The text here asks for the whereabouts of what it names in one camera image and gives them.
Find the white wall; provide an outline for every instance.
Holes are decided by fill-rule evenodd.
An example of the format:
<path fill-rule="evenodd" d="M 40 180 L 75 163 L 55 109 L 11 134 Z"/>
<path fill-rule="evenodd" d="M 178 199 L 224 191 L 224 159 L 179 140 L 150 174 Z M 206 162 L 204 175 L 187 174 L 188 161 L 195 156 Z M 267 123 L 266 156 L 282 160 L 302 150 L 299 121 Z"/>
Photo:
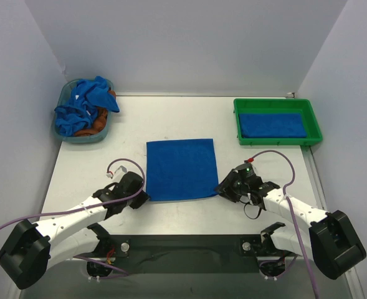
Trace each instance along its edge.
<path fill-rule="evenodd" d="M 284 96 L 346 0 L 26 0 L 68 79 L 117 92 Z"/>
<path fill-rule="evenodd" d="M 0 225 L 41 207 L 59 149 L 50 123 L 64 83 L 24 2 L 0 0 Z M 0 267 L 2 299 L 9 282 Z"/>
<path fill-rule="evenodd" d="M 346 212 L 367 251 L 367 0 L 349 0 L 299 94 L 324 141 L 314 149 L 328 207 Z M 367 258 L 357 267 L 367 298 Z"/>

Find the pile of cloth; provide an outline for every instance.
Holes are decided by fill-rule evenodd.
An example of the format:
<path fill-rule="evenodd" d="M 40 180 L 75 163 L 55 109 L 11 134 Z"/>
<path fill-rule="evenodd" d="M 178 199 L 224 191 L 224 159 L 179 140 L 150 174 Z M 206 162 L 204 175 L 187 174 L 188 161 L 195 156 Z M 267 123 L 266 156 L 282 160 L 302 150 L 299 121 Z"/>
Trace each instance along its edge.
<path fill-rule="evenodd" d="M 119 112 L 116 95 L 106 79 L 79 80 L 65 105 L 55 108 L 55 125 L 63 136 L 89 136 L 102 131 L 108 112 Z"/>

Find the white table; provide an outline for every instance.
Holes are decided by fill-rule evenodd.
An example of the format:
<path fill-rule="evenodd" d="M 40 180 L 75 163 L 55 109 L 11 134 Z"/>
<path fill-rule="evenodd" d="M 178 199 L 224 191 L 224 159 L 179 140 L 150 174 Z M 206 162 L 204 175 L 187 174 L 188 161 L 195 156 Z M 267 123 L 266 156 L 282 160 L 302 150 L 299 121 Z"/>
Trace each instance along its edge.
<path fill-rule="evenodd" d="M 117 158 L 130 158 L 146 171 L 146 142 L 213 138 L 219 181 L 232 168 L 259 151 L 279 150 L 292 161 L 297 178 L 287 190 L 316 206 L 310 178 L 299 146 L 241 146 L 237 139 L 233 99 L 229 97 L 118 97 L 121 112 L 112 115 L 108 136 L 100 143 L 62 143 L 43 212 L 64 211 L 111 180 L 106 167 Z M 286 160 L 268 153 L 256 158 L 257 173 L 280 186 L 291 180 Z M 128 170 L 134 166 L 124 163 Z M 255 216 L 257 207 L 247 206 Z M 102 222 L 111 234 L 259 234 L 274 222 L 286 222 L 269 212 L 246 218 L 243 204 L 219 196 L 179 202 L 147 202 Z"/>

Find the crumpled blue cloth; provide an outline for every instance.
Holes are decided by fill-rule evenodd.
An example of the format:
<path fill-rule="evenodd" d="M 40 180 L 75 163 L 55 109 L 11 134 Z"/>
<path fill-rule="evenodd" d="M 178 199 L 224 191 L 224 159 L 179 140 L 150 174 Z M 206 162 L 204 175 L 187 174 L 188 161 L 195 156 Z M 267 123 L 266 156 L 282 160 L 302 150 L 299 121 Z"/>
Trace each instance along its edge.
<path fill-rule="evenodd" d="M 244 138 L 306 138 L 299 113 L 241 113 L 241 135 Z"/>
<path fill-rule="evenodd" d="M 54 110 L 59 134 L 72 136 L 79 130 L 91 128 L 98 114 L 96 106 L 119 112 L 117 102 L 108 93 L 108 88 L 107 81 L 100 76 L 95 80 L 79 80 L 68 102 Z"/>
<path fill-rule="evenodd" d="M 212 139 L 147 142 L 146 192 L 152 201 L 215 196 L 218 184 Z"/>

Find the green plastic bin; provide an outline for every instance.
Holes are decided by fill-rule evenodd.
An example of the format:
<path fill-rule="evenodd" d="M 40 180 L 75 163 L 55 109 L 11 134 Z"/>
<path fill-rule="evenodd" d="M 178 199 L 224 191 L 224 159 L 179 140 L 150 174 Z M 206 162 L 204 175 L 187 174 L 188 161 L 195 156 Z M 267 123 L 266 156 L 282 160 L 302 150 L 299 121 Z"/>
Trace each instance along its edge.
<path fill-rule="evenodd" d="M 61 90 L 61 93 L 60 93 L 59 101 L 57 102 L 57 106 L 64 105 L 65 103 L 67 103 L 71 95 L 71 90 L 75 86 L 77 86 L 77 82 L 79 80 L 81 79 L 72 80 L 63 86 L 63 89 Z M 108 87 L 110 87 L 111 90 L 114 90 L 114 84 L 112 84 L 112 82 L 109 80 L 107 80 L 107 83 L 108 83 Z M 91 135 L 91 136 L 74 137 L 74 136 L 63 136 L 59 134 L 59 129 L 55 125 L 56 115 L 54 114 L 53 122 L 52 122 L 53 135 L 58 140 L 66 141 L 69 143 L 96 143 L 96 142 L 102 141 L 107 136 L 108 127 L 110 126 L 110 123 L 111 123 L 111 118 L 112 118 L 111 112 L 108 112 L 106 126 L 99 133 Z"/>
<path fill-rule="evenodd" d="M 237 132 L 241 145 L 315 145 L 322 141 L 316 116 L 311 103 L 306 99 L 262 99 L 262 98 L 237 98 L 234 100 Z M 306 138 L 244 138 L 241 135 L 239 114 L 241 113 L 299 113 L 307 132 Z"/>

